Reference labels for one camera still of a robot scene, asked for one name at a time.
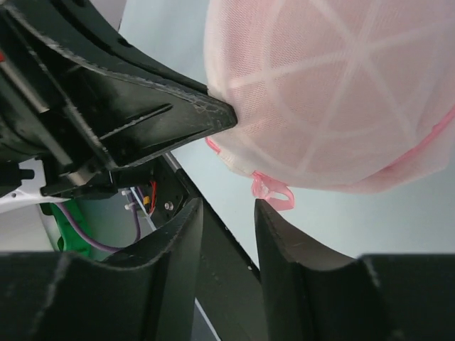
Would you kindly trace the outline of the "pink mesh laundry bag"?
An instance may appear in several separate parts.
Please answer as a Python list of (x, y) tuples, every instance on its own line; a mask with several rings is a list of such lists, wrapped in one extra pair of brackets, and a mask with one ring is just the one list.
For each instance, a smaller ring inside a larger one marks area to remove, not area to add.
[(294, 188), (379, 193), (449, 163), (453, 1), (211, 1), (204, 60), (237, 116), (206, 143), (276, 210)]

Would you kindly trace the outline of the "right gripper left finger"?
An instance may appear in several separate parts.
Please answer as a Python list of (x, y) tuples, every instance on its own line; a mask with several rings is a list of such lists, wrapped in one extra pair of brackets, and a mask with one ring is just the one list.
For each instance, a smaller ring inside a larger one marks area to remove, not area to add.
[(2, 340), (189, 340), (203, 233), (195, 198), (163, 227), (93, 261), (1, 255)]

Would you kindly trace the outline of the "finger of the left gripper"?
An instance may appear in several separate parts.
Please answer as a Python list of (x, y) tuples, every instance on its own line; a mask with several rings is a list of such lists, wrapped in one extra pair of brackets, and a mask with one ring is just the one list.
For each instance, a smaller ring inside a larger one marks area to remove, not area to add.
[(114, 125), (93, 139), (112, 169), (146, 163), (237, 123), (229, 104), (129, 44), (90, 1), (8, 1), (6, 11), (56, 53), (117, 81)]

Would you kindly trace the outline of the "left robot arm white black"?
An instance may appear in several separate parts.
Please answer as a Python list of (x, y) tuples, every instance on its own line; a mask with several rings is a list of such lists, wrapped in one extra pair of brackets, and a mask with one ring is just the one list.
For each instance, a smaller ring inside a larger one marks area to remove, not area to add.
[(123, 189), (163, 224), (188, 199), (166, 154), (236, 123), (90, 1), (1, 2), (2, 212)]

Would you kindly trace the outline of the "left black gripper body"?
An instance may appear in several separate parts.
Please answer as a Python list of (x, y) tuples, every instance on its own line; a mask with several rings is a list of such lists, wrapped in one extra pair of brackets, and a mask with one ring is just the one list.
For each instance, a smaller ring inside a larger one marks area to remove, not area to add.
[(94, 136), (114, 125), (117, 81), (43, 44), (1, 12), (1, 189), (28, 158), (44, 161), (41, 195), (112, 195), (111, 163)]

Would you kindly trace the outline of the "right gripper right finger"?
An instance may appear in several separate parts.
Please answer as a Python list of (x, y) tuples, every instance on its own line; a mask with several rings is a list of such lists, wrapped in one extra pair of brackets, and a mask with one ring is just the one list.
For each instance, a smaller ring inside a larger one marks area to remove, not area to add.
[(255, 203), (271, 340), (453, 340), (453, 254), (351, 258)]

